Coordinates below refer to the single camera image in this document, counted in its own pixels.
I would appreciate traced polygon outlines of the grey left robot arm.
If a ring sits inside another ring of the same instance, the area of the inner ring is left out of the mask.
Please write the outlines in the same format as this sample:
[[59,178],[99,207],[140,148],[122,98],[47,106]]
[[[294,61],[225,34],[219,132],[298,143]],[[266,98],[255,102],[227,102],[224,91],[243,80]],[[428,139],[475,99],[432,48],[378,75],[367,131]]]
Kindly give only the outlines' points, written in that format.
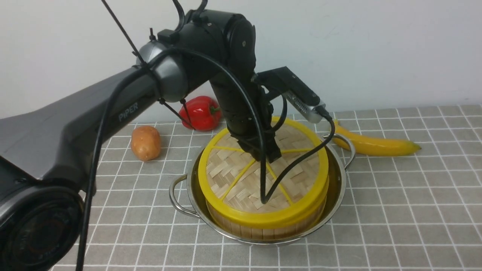
[[1,270],[47,271],[86,229],[102,144],[153,103],[210,82],[231,135],[257,161],[281,156],[242,14],[190,10],[135,52],[134,66],[31,113],[1,120]]

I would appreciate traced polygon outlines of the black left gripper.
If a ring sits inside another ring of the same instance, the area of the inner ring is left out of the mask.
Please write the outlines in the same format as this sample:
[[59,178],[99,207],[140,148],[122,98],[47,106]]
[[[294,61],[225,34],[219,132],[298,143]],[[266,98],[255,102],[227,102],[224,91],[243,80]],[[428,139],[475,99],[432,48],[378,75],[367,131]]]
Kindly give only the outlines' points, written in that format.
[[[281,158],[282,153],[275,141],[275,132],[271,132],[273,107],[268,104],[263,89],[252,82],[255,74],[238,74],[236,77],[247,91],[254,103],[254,109],[258,112],[261,128],[265,135],[265,150],[269,163]],[[212,79],[210,84],[215,93],[222,115],[227,121],[227,128],[231,136],[237,140],[239,147],[250,153],[256,161],[260,161],[258,131],[255,126],[248,103],[236,85],[224,73],[219,73]]]

